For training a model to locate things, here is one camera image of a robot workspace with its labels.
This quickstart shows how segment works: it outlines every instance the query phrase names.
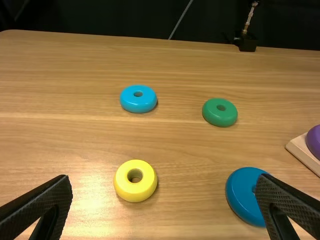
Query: wooden table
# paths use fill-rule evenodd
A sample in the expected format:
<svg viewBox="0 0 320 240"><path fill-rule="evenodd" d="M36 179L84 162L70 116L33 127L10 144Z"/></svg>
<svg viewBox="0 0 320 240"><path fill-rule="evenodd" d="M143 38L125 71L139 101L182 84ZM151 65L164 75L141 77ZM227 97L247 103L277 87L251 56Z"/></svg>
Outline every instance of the wooden table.
<svg viewBox="0 0 320 240"><path fill-rule="evenodd" d="M156 91L156 109L121 108L133 84ZM235 125L203 119L216 97L236 105ZM319 103L317 51L1 32L0 205L67 174L73 202L62 240L266 240L265 228L232 212L226 180L258 167L320 199L320 179L284 148L319 124ZM149 162L159 178L144 202L114 191L130 159Z"/></svg>

